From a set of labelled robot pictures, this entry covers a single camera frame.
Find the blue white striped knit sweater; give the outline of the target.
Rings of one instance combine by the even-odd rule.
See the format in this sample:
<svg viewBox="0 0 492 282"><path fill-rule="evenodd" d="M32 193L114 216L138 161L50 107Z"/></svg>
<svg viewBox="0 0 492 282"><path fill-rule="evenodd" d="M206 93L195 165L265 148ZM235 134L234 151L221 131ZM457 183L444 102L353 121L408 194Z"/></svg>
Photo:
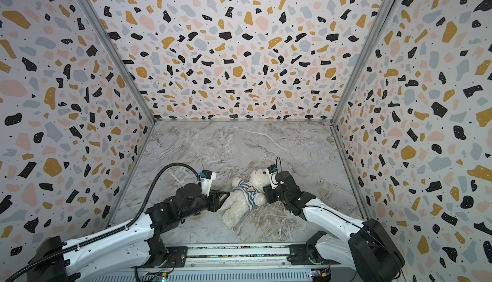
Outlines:
<svg viewBox="0 0 492 282"><path fill-rule="evenodd" d="M244 199L246 200L247 207L252 210L256 206L261 206L261 193L260 191L249 182L240 179L237 186L232 189L233 192L241 192Z"/></svg>

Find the white fluffy teddy bear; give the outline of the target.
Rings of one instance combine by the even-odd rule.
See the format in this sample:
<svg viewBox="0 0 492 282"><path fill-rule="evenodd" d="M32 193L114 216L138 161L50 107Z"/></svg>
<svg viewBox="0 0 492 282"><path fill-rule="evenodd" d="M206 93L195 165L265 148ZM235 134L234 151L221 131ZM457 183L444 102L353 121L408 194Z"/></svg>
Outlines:
<svg viewBox="0 0 492 282"><path fill-rule="evenodd" d="M235 177L231 182L231 192L222 205L220 212L223 223L229 228L234 228L241 218L256 207L267 203L263 187L270 185L270 173L268 169L255 169L248 180Z"/></svg>

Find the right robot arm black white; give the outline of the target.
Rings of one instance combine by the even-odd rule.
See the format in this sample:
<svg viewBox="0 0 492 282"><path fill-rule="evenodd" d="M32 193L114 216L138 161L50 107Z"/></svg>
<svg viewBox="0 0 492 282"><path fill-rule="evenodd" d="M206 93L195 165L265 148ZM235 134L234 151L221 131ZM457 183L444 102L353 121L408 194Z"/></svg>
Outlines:
<svg viewBox="0 0 492 282"><path fill-rule="evenodd" d="M330 281L331 264L356 271L363 281L393 281L402 275L405 261L381 223L355 219L303 192L286 170L270 166L270 183L263 187L269 204L282 202L285 209L321 230L306 243L290 246L287 260L293 265L323 265L314 281Z"/></svg>

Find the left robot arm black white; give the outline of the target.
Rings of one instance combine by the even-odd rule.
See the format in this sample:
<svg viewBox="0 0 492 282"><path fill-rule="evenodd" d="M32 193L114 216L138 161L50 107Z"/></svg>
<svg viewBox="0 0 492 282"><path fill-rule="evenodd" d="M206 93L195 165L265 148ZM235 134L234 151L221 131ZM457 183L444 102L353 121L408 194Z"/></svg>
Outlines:
<svg viewBox="0 0 492 282"><path fill-rule="evenodd" d="M29 262L28 281L89 281L130 267L179 266L178 253L169 251L161 235L203 211L216 212L229 193L202 193L189 183L148 208L134 223L122 223L85 238L62 243L49 240Z"/></svg>

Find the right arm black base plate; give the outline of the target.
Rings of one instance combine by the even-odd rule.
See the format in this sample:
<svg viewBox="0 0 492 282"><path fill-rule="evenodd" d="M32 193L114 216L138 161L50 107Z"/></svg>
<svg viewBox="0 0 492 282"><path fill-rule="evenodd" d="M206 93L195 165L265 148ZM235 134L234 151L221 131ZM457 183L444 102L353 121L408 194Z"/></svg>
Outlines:
<svg viewBox="0 0 492 282"><path fill-rule="evenodd" d="M334 260L323 259L317 252L314 246L303 244L291 244L287 261L292 265L322 265L327 267L330 263L339 265L340 263Z"/></svg>

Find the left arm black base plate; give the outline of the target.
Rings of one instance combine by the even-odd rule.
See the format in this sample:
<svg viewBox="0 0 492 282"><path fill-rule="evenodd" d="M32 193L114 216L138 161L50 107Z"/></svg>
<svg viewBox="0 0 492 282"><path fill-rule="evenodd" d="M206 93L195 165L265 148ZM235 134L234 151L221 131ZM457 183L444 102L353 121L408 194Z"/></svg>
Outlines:
<svg viewBox="0 0 492 282"><path fill-rule="evenodd" d="M188 246L165 246L160 250L151 251L150 258L137 268L182 268L185 266L187 254Z"/></svg>

